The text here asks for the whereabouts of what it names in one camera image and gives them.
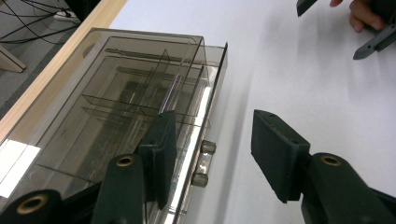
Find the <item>finger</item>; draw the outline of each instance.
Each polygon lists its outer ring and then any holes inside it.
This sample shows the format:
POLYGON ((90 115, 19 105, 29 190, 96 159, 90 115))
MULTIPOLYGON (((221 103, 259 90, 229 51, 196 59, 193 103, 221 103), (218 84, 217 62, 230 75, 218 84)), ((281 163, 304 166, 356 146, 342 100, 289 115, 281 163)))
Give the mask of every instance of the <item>finger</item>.
POLYGON ((349 23, 356 33, 360 33, 364 29, 364 23, 356 18, 353 14, 349 15, 349 23))
POLYGON ((336 6, 340 5, 342 2, 343 2, 343 0, 332 0, 330 2, 330 6, 331 7, 336 7, 336 6))
POLYGON ((370 6, 361 0, 355 0, 349 5, 351 14, 358 20, 371 25, 376 30, 384 28, 385 22, 382 18, 373 13, 370 6))

